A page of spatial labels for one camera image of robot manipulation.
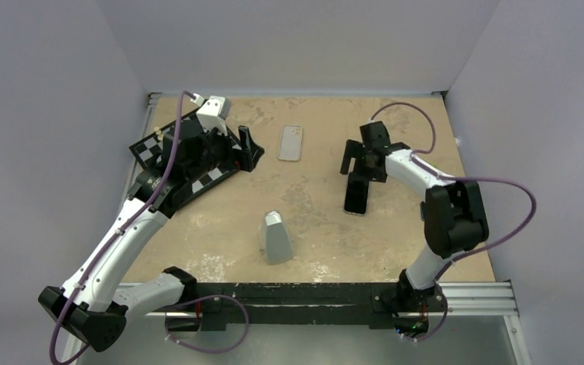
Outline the white phone case with phone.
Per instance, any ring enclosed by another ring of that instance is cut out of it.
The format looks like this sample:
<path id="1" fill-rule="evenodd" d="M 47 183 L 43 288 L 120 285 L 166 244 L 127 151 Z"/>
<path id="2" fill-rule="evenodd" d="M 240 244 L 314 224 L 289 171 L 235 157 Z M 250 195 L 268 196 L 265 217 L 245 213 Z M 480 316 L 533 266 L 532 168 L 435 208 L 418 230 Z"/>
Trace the white phone case with phone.
<path id="1" fill-rule="evenodd" d="M 297 162 L 301 156 L 303 127 L 300 125 L 283 125 L 281 128 L 277 159 Z"/>

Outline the black smartphone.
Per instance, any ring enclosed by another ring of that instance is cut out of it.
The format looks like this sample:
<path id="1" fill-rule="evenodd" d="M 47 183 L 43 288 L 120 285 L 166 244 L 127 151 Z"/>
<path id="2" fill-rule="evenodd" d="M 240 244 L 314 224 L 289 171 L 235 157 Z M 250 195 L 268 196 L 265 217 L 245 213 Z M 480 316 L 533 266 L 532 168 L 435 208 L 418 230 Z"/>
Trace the black smartphone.
<path id="1" fill-rule="evenodd" d="M 347 214 L 363 216 L 367 213 L 370 181 L 355 173 L 348 175 L 343 210 Z"/>

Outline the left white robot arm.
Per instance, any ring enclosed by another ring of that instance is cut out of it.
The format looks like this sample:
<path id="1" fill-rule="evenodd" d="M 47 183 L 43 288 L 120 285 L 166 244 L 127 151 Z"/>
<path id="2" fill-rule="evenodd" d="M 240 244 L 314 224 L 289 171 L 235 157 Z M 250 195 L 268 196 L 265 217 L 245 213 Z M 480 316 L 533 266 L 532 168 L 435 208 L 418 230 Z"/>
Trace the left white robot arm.
<path id="1" fill-rule="evenodd" d="M 172 124 L 132 184 L 118 217 L 85 263 L 62 285 L 45 287 L 39 303 L 57 330 L 87 349 L 109 349 L 138 317 L 157 309 L 198 309 L 196 279 L 171 266 L 155 279 L 120 290 L 148 241 L 181 208 L 232 174 L 256 168 L 264 155 L 247 126 L 222 132 L 197 122 Z"/>

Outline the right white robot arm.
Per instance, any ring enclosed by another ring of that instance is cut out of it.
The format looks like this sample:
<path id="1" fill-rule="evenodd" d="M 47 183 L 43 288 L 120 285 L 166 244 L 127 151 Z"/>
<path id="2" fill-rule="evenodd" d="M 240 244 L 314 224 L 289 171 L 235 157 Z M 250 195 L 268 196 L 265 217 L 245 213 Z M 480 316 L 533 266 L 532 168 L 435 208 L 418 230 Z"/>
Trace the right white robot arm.
<path id="1" fill-rule="evenodd" d="M 489 236 L 481 190 L 476 182 L 458 181 L 426 161 L 420 151 L 393 143 L 383 122 L 360 127 L 361 140 L 345 143 L 340 173 L 347 176 L 343 209 L 364 215 L 371 182 L 397 179 L 421 199 L 425 248 L 398 277 L 395 298 L 415 309 L 432 295 L 445 267 Z"/>

